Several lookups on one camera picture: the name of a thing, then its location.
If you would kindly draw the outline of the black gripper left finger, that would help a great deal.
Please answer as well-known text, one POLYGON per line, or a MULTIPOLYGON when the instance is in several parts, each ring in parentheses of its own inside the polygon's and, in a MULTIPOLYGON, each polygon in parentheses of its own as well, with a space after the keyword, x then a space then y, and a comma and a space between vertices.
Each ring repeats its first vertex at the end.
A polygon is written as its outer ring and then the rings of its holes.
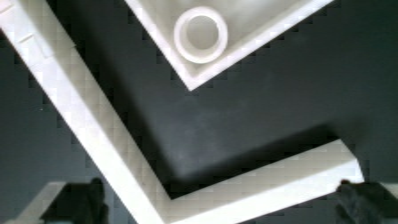
POLYGON ((101 179, 50 182, 11 224, 108 224, 101 179))

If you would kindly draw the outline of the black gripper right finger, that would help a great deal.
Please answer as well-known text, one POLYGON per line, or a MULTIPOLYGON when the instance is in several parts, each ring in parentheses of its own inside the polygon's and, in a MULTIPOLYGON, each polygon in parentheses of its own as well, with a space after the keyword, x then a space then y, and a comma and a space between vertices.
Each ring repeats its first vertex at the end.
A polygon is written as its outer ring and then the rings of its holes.
POLYGON ((377 182, 341 181, 336 224, 398 224, 398 197, 377 182))

